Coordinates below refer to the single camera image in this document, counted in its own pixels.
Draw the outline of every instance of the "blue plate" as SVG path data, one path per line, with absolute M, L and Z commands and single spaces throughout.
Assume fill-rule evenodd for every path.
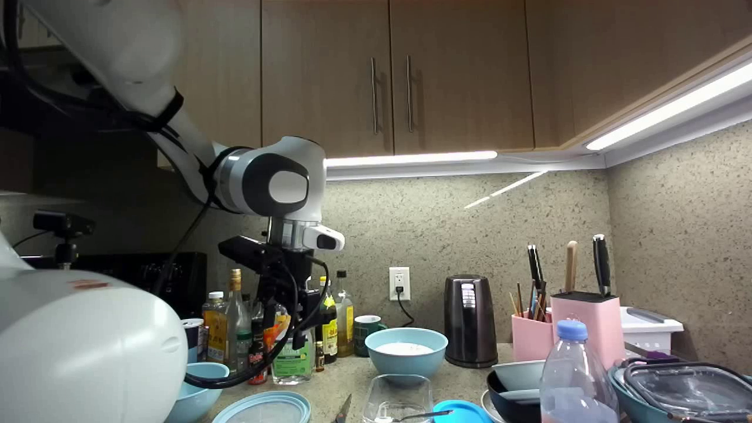
M 434 415 L 434 423 L 492 423 L 492 415 L 481 407 L 465 399 L 447 399 L 432 407 L 432 412 L 445 408 L 451 408 L 451 414 Z
M 213 417 L 213 423 L 243 420 L 311 423 L 311 403 L 297 392 L 272 389 L 233 402 Z

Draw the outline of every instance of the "black appliance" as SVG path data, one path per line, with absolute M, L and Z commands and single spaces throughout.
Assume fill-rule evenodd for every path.
M 92 271 L 129 281 L 138 288 L 157 294 L 181 318 L 203 314 L 206 300 L 206 254 L 176 254 L 171 266 L 165 266 L 169 254 L 83 254 L 73 261 L 75 271 Z M 50 255 L 24 255 L 32 267 L 59 267 Z
M 494 300 L 486 276 L 456 274 L 445 288 L 447 362 L 459 367 L 496 363 Z

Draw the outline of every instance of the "yellow bottle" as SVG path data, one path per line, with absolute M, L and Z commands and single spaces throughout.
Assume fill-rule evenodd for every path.
M 226 362 L 228 345 L 228 318 L 226 318 L 226 294 L 210 292 L 210 300 L 203 308 L 204 318 L 204 360 L 206 362 Z
M 326 288 L 326 296 L 321 300 L 321 342 L 325 342 L 325 362 L 333 362 L 335 360 L 335 337 L 339 337 L 339 325 L 335 325 L 335 300 L 332 296 L 332 287 Z

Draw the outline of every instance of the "knife block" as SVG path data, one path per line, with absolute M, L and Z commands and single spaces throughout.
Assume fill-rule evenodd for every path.
M 620 300 L 615 296 L 567 292 L 555 294 L 549 308 L 555 325 L 560 319 L 580 319 L 588 327 L 588 347 L 602 360 L 604 369 L 626 360 Z
M 512 360 L 546 360 L 555 347 L 555 328 L 553 321 L 526 319 L 512 314 Z

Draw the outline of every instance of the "blue lid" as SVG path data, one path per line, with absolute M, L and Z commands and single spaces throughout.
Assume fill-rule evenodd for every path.
M 561 341 L 588 341 L 588 327 L 580 319 L 560 319 L 556 333 Z
M 239 402 L 233 402 L 213 417 L 213 423 L 233 423 L 233 420 L 311 423 L 311 407 L 306 397 L 297 392 L 285 392 L 285 389 L 259 392 Z
M 489 414 L 465 399 L 445 399 L 439 403 L 432 407 L 432 412 L 445 412 L 451 408 L 451 414 L 447 415 L 434 415 L 434 423 L 492 423 Z

